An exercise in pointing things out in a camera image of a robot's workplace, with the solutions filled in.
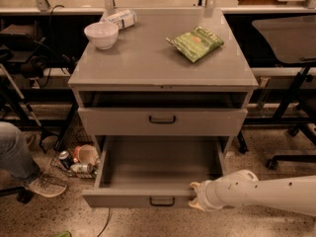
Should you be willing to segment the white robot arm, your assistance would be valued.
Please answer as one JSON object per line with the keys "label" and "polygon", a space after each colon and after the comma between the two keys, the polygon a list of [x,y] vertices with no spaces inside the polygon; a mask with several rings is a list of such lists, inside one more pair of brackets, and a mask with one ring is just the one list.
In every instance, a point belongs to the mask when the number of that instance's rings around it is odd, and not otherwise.
{"label": "white robot arm", "polygon": [[249,170],[240,170],[214,181],[192,182],[196,196],[189,206],[202,211],[225,206],[260,205],[316,216],[316,177],[260,181]]}

